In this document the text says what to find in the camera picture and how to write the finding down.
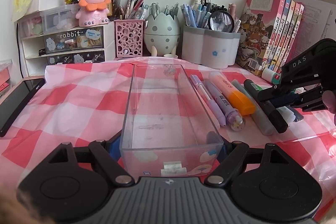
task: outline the transparent acrylic tray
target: transparent acrylic tray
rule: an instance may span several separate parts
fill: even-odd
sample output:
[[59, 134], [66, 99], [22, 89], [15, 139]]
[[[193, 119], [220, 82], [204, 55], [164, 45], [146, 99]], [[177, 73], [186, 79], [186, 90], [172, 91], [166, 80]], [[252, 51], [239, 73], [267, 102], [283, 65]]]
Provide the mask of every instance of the transparent acrylic tray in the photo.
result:
[[134, 66], [120, 151], [135, 179], [205, 175], [222, 146], [181, 65]]

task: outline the red and white checkered cloth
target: red and white checkered cloth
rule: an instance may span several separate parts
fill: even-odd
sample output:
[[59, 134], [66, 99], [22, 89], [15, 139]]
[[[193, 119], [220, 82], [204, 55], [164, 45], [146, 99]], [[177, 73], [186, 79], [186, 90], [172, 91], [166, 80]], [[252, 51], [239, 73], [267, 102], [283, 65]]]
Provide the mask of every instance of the red and white checkered cloth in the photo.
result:
[[[135, 63], [182, 64], [188, 76], [206, 79], [215, 71], [179, 59], [142, 57], [96, 64], [48, 66], [46, 84], [0, 139], [0, 182], [17, 186], [36, 165], [61, 142], [87, 146], [97, 139], [110, 139], [122, 129], [130, 78]], [[232, 66], [222, 70], [241, 84], [251, 79], [269, 86], [263, 79]], [[253, 120], [246, 118], [240, 132], [221, 128], [228, 141], [240, 140], [262, 148], [273, 142], [285, 150], [321, 185], [323, 201], [316, 219], [330, 208], [336, 197], [336, 138], [333, 115], [328, 111], [302, 113], [304, 120], [291, 123], [284, 134], [263, 136]]]

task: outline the purple pen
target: purple pen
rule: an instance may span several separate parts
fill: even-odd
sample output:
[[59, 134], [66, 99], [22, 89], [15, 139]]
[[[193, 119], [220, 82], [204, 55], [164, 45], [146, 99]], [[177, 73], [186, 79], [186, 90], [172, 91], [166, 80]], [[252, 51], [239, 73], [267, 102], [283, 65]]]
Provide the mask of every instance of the purple pen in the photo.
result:
[[210, 82], [210, 80], [205, 80], [204, 83], [208, 91], [214, 97], [220, 109], [225, 114], [226, 123], [230, 125], [231, 129], [234, 131], [242, 130], [245, 126], [245, 119], [242, 117], [239, 111], [230, 105], [223, 94], [213, 83]]
[[216, 119], [218, 120], [221, 127], [224, 127], [226, 125], [226, 118], [219, 108], [219, 106], [216, 104], [215, 100], [211, 97], [211, 94], [209, 94], [206, 91], [206, 88], [202, 84], [201, 80], [197, 77], [197, 75], [190, 75], [190, 79], [192, 80], [194, 86], [196, 87], [199, 94], [202, 96], [202, 98], [207, 103], [209, 109], [212, 111], [212, 113], [215, 115]]

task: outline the black cable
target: black cable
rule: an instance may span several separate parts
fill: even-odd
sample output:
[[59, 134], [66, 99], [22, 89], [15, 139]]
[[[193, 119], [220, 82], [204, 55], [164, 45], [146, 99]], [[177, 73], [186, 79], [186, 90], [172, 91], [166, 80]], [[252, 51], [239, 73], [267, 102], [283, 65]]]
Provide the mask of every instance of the black cable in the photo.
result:
[[21, 72], [21, 76], [23, 77], [23, 73], [22, 73], [22, 67], [21, 67], [21, 57], [20, 57], [20, 46], [19, 46], [19, 24], [16, 24], [16, 43], [17, 43], [17, 49], [18, 49], [18, 54], [19, 54], [19, 67], [20, 67], [20, 72]]
[[23, 73], [22, 73], [22, 67], [21, 67], [21, 54], [20, 54], [20, 46], [19, 46], [19, 24], [18, 23], [16, 24], [16, 44], [17, 44], [17, 52], [19, 55], [20, 73], [21, 73], [22, 78], [24, 78]]

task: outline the orange highlighter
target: orange highlighter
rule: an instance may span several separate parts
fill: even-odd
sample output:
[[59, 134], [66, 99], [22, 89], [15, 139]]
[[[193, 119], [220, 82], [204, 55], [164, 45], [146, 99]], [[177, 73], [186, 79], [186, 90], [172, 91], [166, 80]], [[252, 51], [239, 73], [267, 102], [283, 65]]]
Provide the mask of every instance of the orange highlighter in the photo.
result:
[[209, 79], [223, 93], [229, 103], [238, 109], [241, 115], [250, 115], [255, 112], [255, 105], [251, 100], [237, 90], [224, 75], [219, 72], [212, 72]]

